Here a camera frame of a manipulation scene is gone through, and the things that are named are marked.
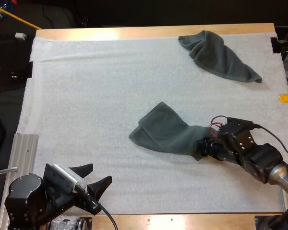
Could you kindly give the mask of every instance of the black cable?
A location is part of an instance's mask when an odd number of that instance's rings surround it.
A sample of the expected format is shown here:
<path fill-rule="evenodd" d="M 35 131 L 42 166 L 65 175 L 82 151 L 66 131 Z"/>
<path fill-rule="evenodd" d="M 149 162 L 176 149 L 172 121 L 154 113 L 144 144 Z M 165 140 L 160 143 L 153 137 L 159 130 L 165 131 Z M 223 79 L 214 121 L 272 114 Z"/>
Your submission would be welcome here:
<path fill-rule="evenodd" d="M 117 227 L 117 225 L 116 225 L 116 222 L 115 222 L 115 220 L 113 219 L 113 217 L 111 216 L 111 214 L 105 209 L 105 207 L 103 207 L 98 201 L 94 201 L 100 208 L 101 208 L 101 210 L 103 210 L 104 211 L 104 213 L 109 217 L 109 219 L 111 220 L 111 222 L 112 222 L 112 224 L 113 224 L 113 226 L 114 226 L 114 229 L 115 230 L 119 230 L 119 228 Z"/>
<path fill-rule="evenodd" d="M 65 8 L 62 7 L 63 12 L 65 13 L 66 17 L 68 18 L 69 23 L 71 24 L 71 27 L 73 28 L 73 24 L 72 24 L 72 20 L 70 19 L 70 17 L 68 16 L 68 13 L 66 12 Z"/>
<path fill-rule="evenodd" d="M 52 20 L 48 16 L 45 15 L 45 4 L 43 4 L 43 16 L 48 19 L 48 21 L 51 23 L 52 29 L 54 29 L 54 24 Z"/>
<path fill-rule="evenodd" d="M 278 142 L 282 145 L 282 147 L 284 148 L 284 150 L 286 151 L 286 153 L 288 154 L 288 150 L 286 149 L 285 145 L 283 144 L 283 142 L 276 136 L 274 135 L 271 131 L 269 131 L 268 129 L 266 129 L 265 127 L 260 126 L 260 128 L 262 128 L 263 130 L 267 131 L 269 134 L 271 134 L 276 140 L 278 140 Z"/>
<path fill-rule="evenodd" d="M 119 230 L 119 228 L 117 227 L 117 224 L 115 222 L 115 220 L 113 219 L 113 217 L 111 216 L 111 214 L 105 209 L 105 207 L 103 207 L 98 201 L 96 201 L 93 197 L 91 197 L 81 186 L 79 186 L 78 184 L 76 184 L 75 186 L 75 191 L 77 193 L 79 193 L 81 196 L 89 196 L 90 199 L 95 203 L 97 204 L 101 210 L 104 211 L 104 213 L 109 217 L 109 219 L 111 220 L 113 226 L 114 226 L 114 229 L 115 230 Z"/>

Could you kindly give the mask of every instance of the crumpled gray towel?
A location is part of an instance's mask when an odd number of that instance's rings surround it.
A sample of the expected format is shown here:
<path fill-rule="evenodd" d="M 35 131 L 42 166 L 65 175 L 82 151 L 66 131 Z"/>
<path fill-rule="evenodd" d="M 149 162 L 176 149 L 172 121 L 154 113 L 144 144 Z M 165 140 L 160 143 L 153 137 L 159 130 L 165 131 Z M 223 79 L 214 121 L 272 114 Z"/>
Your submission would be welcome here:
<path fill-rule="evenodd" d="M 178 41 L 190 50 L 194 62 L 208 72 L 235 81 L 262 82 L 262 78 L 213 32 L 203 30 L 196 35 L 179 36 Z"/>
<path fill-rule="evenodd" d="M 196 141 L 205 137 L 212 137 L 208 127 L 189 126 L 164 102 L 144 116 L 129 135 L 135 144 L 147 149 L 193 157 Z"/>

